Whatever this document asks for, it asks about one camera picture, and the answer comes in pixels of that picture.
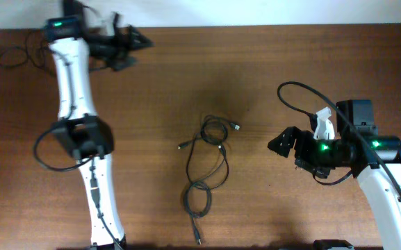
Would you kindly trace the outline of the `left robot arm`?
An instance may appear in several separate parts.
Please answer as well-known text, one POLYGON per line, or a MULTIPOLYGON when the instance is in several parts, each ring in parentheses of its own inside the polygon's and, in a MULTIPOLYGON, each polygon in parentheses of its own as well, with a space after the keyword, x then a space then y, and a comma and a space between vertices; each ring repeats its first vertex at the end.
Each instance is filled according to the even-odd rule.
POLYGON ((39 138, 52 134, 75 164, 52 167, 41 161, 40 165, 54 172, 81 173, 90 212, 90 249, 125 249, 126 234, 113 187, 114 137, 95 109, 90 59, 102 60, 107 68, 118 72, 135 64, 132 51, 147 49, 154 43, 133 26, 122 32, 117 25, 118 13, 113 15, 109 32, 102 34, 89 31, 85 5, 80 1, 63 1, 62 8, 62 16, 48 19, 44 29, 56 66, 58 120, 39 138))

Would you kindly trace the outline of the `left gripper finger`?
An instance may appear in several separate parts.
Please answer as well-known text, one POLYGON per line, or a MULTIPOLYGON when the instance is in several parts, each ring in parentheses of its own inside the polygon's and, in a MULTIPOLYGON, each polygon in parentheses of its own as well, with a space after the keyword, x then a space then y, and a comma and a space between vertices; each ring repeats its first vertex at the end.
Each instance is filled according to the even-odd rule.
POLYGON ((122 71, 123 69, 126 69, 127 67, 132 67, 137 63, 137 60, 134 57, 126 57, 126 58, 121 58, 114 60, 111 63, 111 69, 114 72, 119 72, 122 71))
POLYGON ((129 25, 127 28, 128 48, 130 51, 146 49, 154 46, 154 43, 143 35, 136 27, 129 25))

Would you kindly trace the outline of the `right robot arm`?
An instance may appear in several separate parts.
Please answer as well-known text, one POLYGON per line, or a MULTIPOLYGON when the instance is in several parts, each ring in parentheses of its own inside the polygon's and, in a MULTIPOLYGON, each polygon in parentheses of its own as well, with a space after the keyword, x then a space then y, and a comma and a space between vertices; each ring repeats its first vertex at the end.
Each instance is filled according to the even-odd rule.
POLYGON ((295 165, 329 186, 330 172, 347 167, 347 177, 357 180, 373 212, 384 249, 401 249, 401 139, 379 135, 369 100, 329 104, 312 116, 312 131, 286 128, 268 148, 282 157, 293 154, 295 165))

